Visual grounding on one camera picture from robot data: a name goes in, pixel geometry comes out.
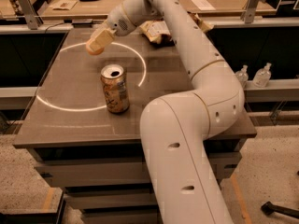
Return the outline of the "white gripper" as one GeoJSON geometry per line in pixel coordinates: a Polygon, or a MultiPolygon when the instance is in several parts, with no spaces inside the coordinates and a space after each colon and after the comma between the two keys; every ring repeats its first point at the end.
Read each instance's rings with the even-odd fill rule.
{"type": "Polygon", "coordinates": [[[97,29],[86,43],[86,48],[92,50],[104,49],[114,41],[115,35],[126,36],[136,29],[130,21],[122,5],[118,5],[107,16],[109,28],[97,29]]]}

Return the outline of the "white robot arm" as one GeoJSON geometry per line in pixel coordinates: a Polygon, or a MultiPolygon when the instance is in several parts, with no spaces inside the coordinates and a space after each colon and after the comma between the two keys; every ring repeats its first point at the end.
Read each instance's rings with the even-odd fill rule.
{"type": "Polygon", "coordinates": [[[204,140],[229,129],[243,111],[243,88],[228,63],[178,0],[125,0],[92,34],[98,54],[115,36],[163,18],[192,89],[149,102],[141,143],[164,224],[234,224],[206,156],[204,140]]]}

